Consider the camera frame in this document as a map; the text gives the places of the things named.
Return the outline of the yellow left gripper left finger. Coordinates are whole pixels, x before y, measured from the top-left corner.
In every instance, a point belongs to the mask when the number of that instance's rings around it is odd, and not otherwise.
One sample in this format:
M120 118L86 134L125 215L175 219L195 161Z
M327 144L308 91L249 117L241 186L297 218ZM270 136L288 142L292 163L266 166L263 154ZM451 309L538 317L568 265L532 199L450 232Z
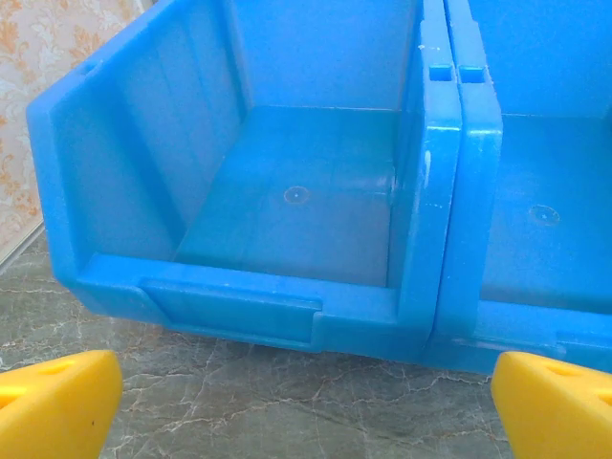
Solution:
M116 354L93 350L1 374L3 458L98 458L119 409Z

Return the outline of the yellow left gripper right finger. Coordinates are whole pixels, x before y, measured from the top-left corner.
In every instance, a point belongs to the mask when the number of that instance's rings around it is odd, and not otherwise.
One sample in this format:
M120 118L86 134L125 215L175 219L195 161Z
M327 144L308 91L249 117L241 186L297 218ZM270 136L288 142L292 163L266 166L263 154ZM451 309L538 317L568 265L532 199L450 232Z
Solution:
M609 458L611 375L523 352L499 356L492 398L515 458Z

